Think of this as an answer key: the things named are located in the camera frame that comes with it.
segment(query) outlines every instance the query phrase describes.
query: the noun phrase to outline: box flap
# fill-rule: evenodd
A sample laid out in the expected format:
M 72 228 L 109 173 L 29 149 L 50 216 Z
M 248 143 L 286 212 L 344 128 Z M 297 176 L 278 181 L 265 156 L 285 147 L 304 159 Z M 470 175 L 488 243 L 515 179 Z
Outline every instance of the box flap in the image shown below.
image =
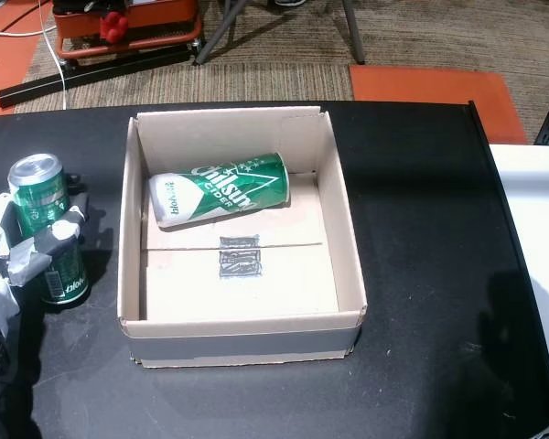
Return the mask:
M 142 112 L 138 133 L 150 175 L 273 152 L 302 173 L 315 169 L 321 121 L 319 107 Z

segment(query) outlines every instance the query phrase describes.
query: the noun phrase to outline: can lid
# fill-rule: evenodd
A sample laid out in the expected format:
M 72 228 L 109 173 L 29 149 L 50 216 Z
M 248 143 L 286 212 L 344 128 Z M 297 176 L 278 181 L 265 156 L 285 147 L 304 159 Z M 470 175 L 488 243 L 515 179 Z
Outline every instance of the can lid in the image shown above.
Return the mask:
M 18 160 L 10 168 L 8 182 L 15 186 L 42 183 L 57 175 L 63 165 L 53 154 L 33 154 Z

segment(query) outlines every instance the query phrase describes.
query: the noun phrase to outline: can label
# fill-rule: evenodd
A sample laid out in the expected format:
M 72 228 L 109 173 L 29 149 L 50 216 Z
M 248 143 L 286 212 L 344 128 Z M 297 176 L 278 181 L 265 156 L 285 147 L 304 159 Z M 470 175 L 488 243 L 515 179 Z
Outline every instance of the can label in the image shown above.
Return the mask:
M 153 176 L 156 222 L 169 227 L 263 209 L 288 200 L 288 175 L 279 154 Z
M 70 198 L 61 173 L 36 185 L 10 185 L 10 191 L 24 238 L 52 224 L 70 208 Z
M 10 190 L 23 238 L 52 224 L 70 207 L 62 173 L 34 185 L 15 187 L 11 184 Z M 88 281 L 77 242 L 53 261 L 35 286 L 40 290 L 41 299 L 50 304 L 67 304 L 85 293 Z

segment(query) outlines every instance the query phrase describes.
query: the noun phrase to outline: orange mat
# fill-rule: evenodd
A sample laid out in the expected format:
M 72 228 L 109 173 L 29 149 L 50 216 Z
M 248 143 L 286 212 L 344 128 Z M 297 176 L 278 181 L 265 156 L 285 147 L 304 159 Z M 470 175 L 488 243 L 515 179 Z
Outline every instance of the orange mat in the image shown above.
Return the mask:
M 474 101 L 492 144 L 528 144 L 511 95 L 497 73 L 350 66 L 350 76 L 356 101 Z
M 36 2 L 8 0 L 0 7 L 0 30 L 25 14 Z M 46 20 L 51 10 L 51 3 L 42 6 L 43 18 Z M 26 33 L 40 30 L 38 10 L 25 16 L 11 26 L 6 32 Z M 0 37 L 0 89 L 17 85 L 25 78 L 32 60 L 38 40 L 34 37 Z M 14 107 L 2 110 L 0 114 L 10 114 Z

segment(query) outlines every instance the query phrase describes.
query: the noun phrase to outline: white panel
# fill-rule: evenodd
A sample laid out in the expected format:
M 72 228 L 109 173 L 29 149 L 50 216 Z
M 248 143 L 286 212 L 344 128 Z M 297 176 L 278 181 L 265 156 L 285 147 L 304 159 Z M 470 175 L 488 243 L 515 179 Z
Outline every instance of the white panel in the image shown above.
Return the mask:
M 492 145 L 549 350 L 549 146 Z

